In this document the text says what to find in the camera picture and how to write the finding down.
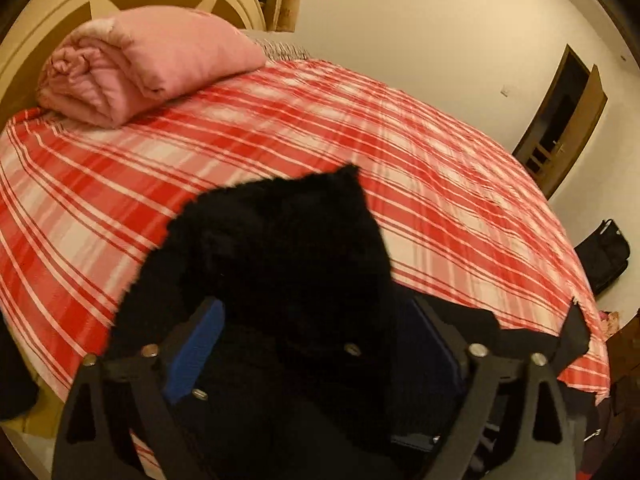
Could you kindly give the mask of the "black pants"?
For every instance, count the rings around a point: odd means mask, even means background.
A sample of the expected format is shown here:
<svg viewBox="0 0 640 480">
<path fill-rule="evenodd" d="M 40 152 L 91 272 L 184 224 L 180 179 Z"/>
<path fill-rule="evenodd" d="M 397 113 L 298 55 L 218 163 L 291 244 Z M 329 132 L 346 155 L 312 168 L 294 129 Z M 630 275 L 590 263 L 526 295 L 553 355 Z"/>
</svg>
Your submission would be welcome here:
<svg viewBox="0 0 640 480">
<path fill-rule="evenodd" d="M 169 221 L 104 356 L 135 356 L 218 299 L 224 328 L 170 408 L 205 479 L 410 479 L 410 295 L 425 294 L 393 279 L 355 166 L 215 188 Z M 594 397 L 574 391 L 576 467 Z"/>
</svg>

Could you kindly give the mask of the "pink floral item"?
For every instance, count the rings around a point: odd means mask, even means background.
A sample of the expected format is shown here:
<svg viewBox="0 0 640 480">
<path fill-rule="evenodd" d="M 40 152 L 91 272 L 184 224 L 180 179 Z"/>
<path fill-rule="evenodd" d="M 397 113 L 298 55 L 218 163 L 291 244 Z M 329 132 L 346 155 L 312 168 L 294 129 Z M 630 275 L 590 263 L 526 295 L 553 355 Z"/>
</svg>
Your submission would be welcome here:
<svg viewBox="0 0 640 480">
<path fill-rule="evenodd" d="M 600 311 L 603 337 L 609 340 L 620 330 L 620 314 L 617 311 Z"/>
</svg>

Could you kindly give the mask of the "black bag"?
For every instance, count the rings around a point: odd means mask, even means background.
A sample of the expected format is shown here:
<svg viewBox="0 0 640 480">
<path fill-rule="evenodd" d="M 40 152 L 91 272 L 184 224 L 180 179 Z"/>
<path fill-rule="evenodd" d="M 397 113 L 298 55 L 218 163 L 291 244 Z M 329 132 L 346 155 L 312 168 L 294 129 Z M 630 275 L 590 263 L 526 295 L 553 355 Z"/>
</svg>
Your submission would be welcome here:
<svg viewBox="0 0 640 480">
<path fill-rule="evenodd" d="M 630 246 L 613 219 L 603 220 L 575 247 L 593 296 L 605 292 L 628 268 Z"/>
</svg>

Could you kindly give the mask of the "red plaid bed sheet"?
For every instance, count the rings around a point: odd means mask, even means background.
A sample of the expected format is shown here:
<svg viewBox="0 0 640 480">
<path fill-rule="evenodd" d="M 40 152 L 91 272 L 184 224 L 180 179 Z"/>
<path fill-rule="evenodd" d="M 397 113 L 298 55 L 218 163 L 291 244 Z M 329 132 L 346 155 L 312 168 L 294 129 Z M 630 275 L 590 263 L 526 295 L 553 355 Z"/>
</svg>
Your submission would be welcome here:
<svg viewBox="0 0 640 480">
<path fill-rule="evenodd" d="M 559 378 L 594 404 L 608 393 L 588 281 L 524 169 L 463 122 L 318 60 L 270 63 L 115 128 L 40 108 L 15 115 L 1 135 L 4 320 L 65 405 L 187 202 L 346 165 L 397 283 L 552 336 L 577 304 L 588 347 Z"/>
</svg>

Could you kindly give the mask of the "brown wooden door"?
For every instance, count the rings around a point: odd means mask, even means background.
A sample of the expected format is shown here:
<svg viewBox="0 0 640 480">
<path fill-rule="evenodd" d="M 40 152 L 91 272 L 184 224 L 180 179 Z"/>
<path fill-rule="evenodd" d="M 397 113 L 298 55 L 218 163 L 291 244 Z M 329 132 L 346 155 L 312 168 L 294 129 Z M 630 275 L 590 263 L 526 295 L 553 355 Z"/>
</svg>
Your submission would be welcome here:
<svg viewBox="0 0 640 480">
<path fill-rule="evenodd" d="M 512 152 L 547 198 L 582 154 L 606 102 L 600 70 L 588 67 L 566 47 L 540 107 Z"/>
</svg>

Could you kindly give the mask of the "pink folded blanket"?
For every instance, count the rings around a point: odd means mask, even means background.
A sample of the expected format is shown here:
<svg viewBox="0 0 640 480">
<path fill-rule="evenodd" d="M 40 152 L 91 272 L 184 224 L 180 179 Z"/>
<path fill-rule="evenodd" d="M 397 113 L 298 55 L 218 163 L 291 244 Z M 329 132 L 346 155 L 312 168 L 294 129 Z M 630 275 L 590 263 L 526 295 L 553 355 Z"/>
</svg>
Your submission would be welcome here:
<svg viewBox="0 0 640 480">
<path fill-rule="evenodd" d="M 36 99 L 68 118 L 115 128 L 266 61 L 259 44 L 214 14 L 142 6 L 70 32 L 43 64 Z"/>
</svg>

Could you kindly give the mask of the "grey striped pillow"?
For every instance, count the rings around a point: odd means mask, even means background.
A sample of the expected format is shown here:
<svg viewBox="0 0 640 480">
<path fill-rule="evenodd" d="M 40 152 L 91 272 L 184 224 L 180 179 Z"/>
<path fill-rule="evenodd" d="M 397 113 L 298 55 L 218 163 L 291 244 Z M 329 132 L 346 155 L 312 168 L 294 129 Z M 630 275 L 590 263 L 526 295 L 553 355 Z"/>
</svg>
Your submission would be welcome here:
<svg viewBox="0 0 640 480">
<path fill-rule="evenodd" d="M 243 34 L 262 48 L 269 61 L 299 61 L 312 58 L 306 48 L 296 44 L 292 32 L 245 29 Z"/>
</svg>

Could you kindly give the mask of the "cream wooden headboard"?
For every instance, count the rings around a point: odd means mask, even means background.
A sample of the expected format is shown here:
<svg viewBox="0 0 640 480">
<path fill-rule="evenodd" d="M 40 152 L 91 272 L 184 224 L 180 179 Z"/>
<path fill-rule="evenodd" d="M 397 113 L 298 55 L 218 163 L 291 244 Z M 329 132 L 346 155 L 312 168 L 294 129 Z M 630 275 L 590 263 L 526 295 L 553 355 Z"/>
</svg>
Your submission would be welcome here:
<svg viewBox="0 0 640 480">
<path fill-rule="evenodd" d="M 72 30 L 139 6 L 182 6 L 216 14 L 239 28 L 266 28 L 258 0 L 29 0 L 1 43 L 1 121 L 36 105 L 41 67 Z"/>
</svg>

